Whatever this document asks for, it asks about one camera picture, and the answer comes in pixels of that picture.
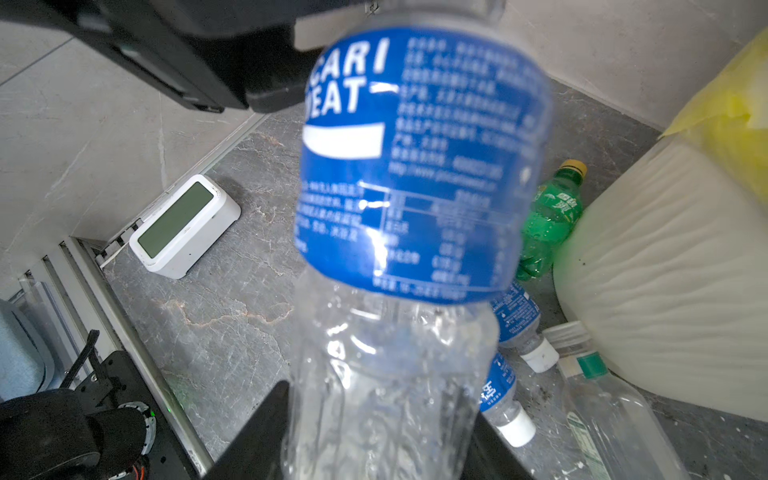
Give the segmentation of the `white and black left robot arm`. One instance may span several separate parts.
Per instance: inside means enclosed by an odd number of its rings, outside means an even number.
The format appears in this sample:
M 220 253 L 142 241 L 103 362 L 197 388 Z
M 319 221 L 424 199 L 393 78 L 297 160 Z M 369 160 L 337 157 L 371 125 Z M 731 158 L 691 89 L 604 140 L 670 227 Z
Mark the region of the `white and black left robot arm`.
M 272 113 L 303 100 L 318 47 L 299 20 L 360 1 L 4 1 L 5 21 L 64 31 L 179 105 Z

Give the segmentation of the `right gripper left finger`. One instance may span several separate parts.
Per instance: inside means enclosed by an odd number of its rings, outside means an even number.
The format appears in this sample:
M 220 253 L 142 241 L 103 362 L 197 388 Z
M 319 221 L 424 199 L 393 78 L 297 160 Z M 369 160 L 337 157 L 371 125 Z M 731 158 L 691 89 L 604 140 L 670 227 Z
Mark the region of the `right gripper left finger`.
M 205 480 L 285 479 L 282 454 L 289 424 L 289 393 L 288 381 L 274 385 L 203 476 Z

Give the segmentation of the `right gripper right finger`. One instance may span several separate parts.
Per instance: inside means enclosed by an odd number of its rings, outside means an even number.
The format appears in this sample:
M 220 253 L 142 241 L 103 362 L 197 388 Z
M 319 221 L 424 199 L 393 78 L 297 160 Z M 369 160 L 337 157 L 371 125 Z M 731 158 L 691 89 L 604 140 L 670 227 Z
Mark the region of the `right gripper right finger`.
M 464 480 L 533 480 L 482 413 L 477 415 L 470 440 Z

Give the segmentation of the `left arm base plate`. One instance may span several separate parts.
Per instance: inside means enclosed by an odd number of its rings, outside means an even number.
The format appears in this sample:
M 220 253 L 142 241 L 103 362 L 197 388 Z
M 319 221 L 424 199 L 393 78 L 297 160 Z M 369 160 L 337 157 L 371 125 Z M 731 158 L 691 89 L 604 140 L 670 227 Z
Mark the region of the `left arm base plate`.
M 92 459 L 66 479 L 199 479 L 201 474 L 171 428 L 130 356 L 102 360 L 91 330 L 60 387 L 74 392 L 88 427 Z

